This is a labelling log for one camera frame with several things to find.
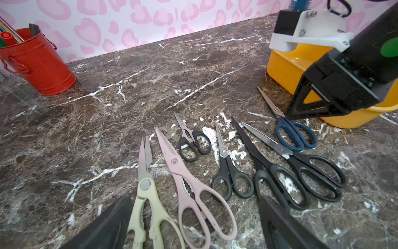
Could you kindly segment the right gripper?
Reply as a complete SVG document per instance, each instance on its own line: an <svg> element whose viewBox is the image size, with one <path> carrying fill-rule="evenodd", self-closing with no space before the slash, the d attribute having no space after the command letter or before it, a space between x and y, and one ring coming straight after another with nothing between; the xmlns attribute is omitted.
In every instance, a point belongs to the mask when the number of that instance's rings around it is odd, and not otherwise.
<svg viewBox="0 0 398 249"><path fill-rule="evenodd" d="M350 41L302 75L285 115L345 116L382 102L398 77L398 6L394 4Z"/></svg>

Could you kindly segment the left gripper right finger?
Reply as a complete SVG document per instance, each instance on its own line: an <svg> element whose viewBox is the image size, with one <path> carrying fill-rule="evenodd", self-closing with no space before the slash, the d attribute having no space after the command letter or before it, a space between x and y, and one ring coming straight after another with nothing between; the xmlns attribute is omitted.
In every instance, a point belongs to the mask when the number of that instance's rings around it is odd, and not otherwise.
<svg viewBox="0 0 398 249"><path fill-rule="evenodd" d="M268 249L328 248L272 198L260 196L258 206Z"/></svg>

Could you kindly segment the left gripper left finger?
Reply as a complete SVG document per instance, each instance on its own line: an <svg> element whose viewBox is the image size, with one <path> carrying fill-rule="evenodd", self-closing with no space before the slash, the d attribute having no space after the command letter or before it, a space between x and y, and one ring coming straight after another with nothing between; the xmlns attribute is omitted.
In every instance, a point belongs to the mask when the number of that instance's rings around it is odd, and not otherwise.
<svg viewBox="0 0 398 249"><path fill-rule="evenodd" d="M120 197L61 248L122 249L133 206L131 197Z"/></svg>

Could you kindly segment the all black scissors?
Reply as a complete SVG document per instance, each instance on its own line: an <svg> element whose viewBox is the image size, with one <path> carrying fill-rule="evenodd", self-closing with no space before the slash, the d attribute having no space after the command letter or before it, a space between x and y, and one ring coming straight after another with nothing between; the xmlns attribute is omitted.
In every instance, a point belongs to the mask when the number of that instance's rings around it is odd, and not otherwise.
<svg viewBox="0 0 398 249"><path fill-rule="evenodd" d="M256 148L254 143L250 140L248 135L243 131L238 122L231 118L231 123L235 126L237 133L239 134L242 142L248 149L254 164L256 173L254 175L254 186L258 197L261 197L259 181L262 179L269 184L272 192L276 195L279 204L288 212L291 208L296 210L306 210L311 206L311 198L308 192L301 184L301 182L286 168L273 164L268 161ZM292 180L293 184L299 189L299 192L303 196L303 201L301 203L296 203L293 198L288 193L283 183L278 178L278 173L285 175L288 179Z"/></svg>

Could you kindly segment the yellow storage box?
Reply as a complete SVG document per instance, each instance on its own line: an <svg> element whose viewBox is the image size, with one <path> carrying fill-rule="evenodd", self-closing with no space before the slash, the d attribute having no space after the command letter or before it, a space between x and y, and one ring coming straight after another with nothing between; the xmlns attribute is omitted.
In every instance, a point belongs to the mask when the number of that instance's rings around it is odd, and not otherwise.
<svg viewBox="0 0 398 249"><path fill-rule="evenodd" d="M398 109L398 58L384 64L371 56L370 50L339 53L299 44L291 52L272 51L267 72L293 95L284 111L289 119L322 118L356 128Z"/></svg>

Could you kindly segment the large black handled scissors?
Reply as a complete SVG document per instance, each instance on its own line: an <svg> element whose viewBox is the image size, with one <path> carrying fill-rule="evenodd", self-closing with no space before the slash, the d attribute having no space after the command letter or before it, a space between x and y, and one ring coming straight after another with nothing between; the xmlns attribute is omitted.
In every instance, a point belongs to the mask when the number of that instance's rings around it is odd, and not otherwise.
<svg viewBox="0 0 398 249"><path fill-rule="evenodd" d="M286 146L274 141L261 131L257 130L253 126L242 123L242 125L250 131L253 135L255 135L258 139L260 139L263 143L267 144L270 148L272 148L276 153L280 154L282 157L286 159L288 164L293 168L295 173L298 176L299 181L303 184L305 189L315 196L316 198L326 201L326 202L338 202L341 200L343 193L341 191L342 188L346 187L346 176L343 171L331 160L319 156L319 155L306 155L297 151L292 151L288 149ZM320 168L316 167L311 161L321 161L324 164L330 166L339 176L340 181L337 182L330 175L322 171ZM308 177L312 178L314 181L318 182L325 188L329 189L334 193L334 197L325 197L318 194L316 191L310 188L308 184L305 182L302 174L308 175Z"/></svg>

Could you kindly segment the medium black scissors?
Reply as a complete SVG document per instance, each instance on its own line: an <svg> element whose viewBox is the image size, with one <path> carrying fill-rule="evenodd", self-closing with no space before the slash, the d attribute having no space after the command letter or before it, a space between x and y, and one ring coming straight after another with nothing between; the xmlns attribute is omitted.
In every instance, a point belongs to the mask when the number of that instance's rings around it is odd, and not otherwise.
<svg viewBox="0 0 398 249"><path fill-rule="evenodd" d="M230 200L232 192L235 192L235 194L240 198L249 199L254 195L255 192L253 180L248 174L240 171L236 166L234 166L234 163L231 159L231 156L228 153L228 149L222 139L222 135L216 121L215 121L215 127L216 127L216 134L219 145L220 169L219 173L213 178L211 187L212 189L216 189L218 183L223 181L228 188L227 194L224 196L224 199L226 201ZM239 178L243 178L248 183L249 190L246 193L241 192L239 190L238 187Z"/></svg>

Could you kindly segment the pink kitchen scissors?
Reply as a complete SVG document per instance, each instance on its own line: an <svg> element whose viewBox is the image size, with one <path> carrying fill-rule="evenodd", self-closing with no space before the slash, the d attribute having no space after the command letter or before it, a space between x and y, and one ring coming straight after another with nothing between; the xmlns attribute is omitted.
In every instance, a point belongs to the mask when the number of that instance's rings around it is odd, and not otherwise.
<svg viewBox="0 0 398 249"><path fill-rule="evenodd" d="M178 223L181 234L184 238L184 241L189 246L189 248L194 249L195 246L191 243L188 236L185 234L183 229L183 213L186 209L192 209L195 213L205 235L205 243L203 248L209 249L211 244L211 235L210 230L206 224L208 221L215 232L226 241L232 241L236 238L238 233L237 223L234 217L234 214L226 202L226 200L214 189L202 183L199 179L197 179L194 175L190 173L188 168L185 166L183 159L180 157L176 149L172 146L170 141L165 137L165 135L160 131L160 129L155 126L155 132L157 134L157 138L160 144L160 148L165 159L165 163L171 173L178 196ZM202 192L208 192L218 199L222 205L225 207L231 221L232 221L232 231L228 234L225 234L218 222L214 218L210 209L205 205L205 203L201 200L200 194Z"/></svg>

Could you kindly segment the blue handled scissors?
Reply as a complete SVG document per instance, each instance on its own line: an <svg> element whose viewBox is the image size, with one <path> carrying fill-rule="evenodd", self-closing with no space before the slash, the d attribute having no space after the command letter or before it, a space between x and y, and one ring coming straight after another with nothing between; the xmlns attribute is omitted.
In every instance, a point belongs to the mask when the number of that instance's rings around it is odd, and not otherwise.
<svg viewBox="0 0 398 249"><path fill-rule="evenodd" d="M283 146L293 151L302 151L304 149L313 149L318 145L318 138L309 126L296 120L290 120L271 101L271 99L261 90L260 87L257 87L257 89L263 96L268 106L271 108L274 115L277 117L276 136ZM285 131L295 146L290 145L283 139L280 129Z"/></svg>

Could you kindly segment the small black scissors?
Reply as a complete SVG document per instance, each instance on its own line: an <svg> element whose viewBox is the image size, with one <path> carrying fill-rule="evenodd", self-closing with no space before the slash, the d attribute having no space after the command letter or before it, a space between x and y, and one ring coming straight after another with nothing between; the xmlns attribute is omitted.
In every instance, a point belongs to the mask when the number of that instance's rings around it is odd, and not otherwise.
<svg viewBox="0 0 398 249"><path fill-rule="evenodd" d="M175 112L174 116L182 130L182 136L180 137L178 142L178 150L180 152L181 157L188 162L194 162L198 159L199 154L202 155L209 154L212 149L209 137L202 131L189 129L184 123L184 121ZM204 140L209 145L208 149L203 149L203 147L200 145L198 137L204 138ZM188 158L183 154L182 147L185 145L188 146L194 152L195 156L193 158Z"/></svg>

